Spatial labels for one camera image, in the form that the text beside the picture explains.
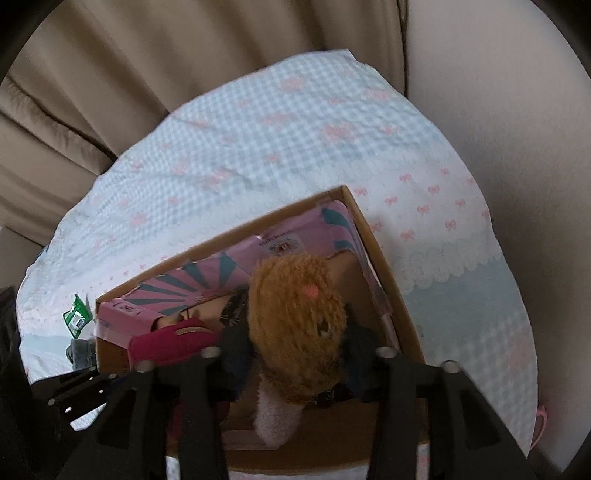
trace orange plush toy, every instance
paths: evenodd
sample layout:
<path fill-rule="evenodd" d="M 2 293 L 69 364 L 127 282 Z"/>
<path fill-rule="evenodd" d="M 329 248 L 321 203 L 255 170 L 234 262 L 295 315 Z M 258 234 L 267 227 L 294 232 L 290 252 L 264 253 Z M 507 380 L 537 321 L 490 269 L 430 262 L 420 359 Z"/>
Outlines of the orange plush toy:
<path fill-rule="evenodd" d="M 297 430 L 304 406 L 341 379 L 347 321 L 326 259 L 263 260 L 252 277 L 248 323 L 261 360 L 255 431 L 279 447 Z"/>

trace metal screw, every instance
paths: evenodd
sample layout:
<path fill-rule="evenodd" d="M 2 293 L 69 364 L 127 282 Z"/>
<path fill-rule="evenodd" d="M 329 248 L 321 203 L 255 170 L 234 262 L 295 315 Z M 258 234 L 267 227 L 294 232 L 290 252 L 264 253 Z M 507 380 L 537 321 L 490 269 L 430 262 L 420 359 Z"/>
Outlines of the metal screw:
<path fill-rule="evenodd" d="M 441 364 L 441 367 L 449 374 L 458 374 L 460 372 L 460 364 L 453 360 L 448 360 Z"/>
<path fill-rule="evenodd" d="M 222 354 L 222 349 L 218 346 L 207 346 L 201 350 L 203 358 L 217 358 Z"/>
<path fill-rule="evenodd" d="M 380 358 L 394 358 L 396 356 L 396 350 L 390 346 L 381 346 L 375 349 L 375 354 Z"/>
<path fill-rule="evenodd" d="M 137 363 L 134 370 L 141 374 L 146 374 L 148 372 L 151 372 L 154 369 L 154 367 L 155 365 L 152 360 L 142 360 L 141 362 Z"/>

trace wall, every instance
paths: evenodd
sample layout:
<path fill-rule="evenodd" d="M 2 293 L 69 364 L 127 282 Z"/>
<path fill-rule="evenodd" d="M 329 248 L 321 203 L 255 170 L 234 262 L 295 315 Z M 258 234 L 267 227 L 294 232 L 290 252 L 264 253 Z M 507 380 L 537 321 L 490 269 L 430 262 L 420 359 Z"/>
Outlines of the wall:
<path fill-rule="evenodd" d="M 18 288 L 40 252 L 39 245 L 0 226 L 0 288 L 9 285 Z"/>
<path fill-rule="evenodd" d="M 411 101 L 489 203 L 564 468 L 591 427 L 591 80 L 530 0 L 410 0 L 407 47 Z"/>

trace blue gingham fabric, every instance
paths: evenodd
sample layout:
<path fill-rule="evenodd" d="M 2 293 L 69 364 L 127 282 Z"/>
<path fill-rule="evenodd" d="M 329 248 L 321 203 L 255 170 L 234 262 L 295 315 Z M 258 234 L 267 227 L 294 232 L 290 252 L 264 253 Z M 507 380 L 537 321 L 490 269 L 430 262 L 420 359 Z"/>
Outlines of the blue gingham fabric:
<path fill-rule="evenodd" d="M 478 186 L 441 132 L 348 51 L 292 57 L 173 112 L 99 177 L 28 270 L 21 330 L 65 338 L 142 270 L 346 184 L 403 293 L 429 363 L 459 360 L 527 451 L 531 328 Z"/>

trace pink loop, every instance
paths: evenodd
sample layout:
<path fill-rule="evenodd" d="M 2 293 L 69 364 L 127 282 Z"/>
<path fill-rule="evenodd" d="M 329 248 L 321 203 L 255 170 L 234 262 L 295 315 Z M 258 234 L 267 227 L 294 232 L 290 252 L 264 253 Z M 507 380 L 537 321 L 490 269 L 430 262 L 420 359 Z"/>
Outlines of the pink loop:
<path fill-rule="evenodd" d="M 534 438 L 531 441 L 531 447 L 530 450 L 533 450 L 533 448 L 538 444 L 538 442 L 540 441 L 540 439 L 542 438 L 542 435 L 544 434 L 544 431 L 546 430 L 546 426 L 548 425 L 548 411 L 546 410 L 546 407 L 544 407 L 543 405 L 540 405 L 538 407 L 538 410 L 535 412 L 535 425 L 538 425 L 538 418 L 541 418 L 542 421 L 540 423 L 540 428 L 538 430 L 538 435 L 535 434 L 535 428 L 534 428 Z"/>

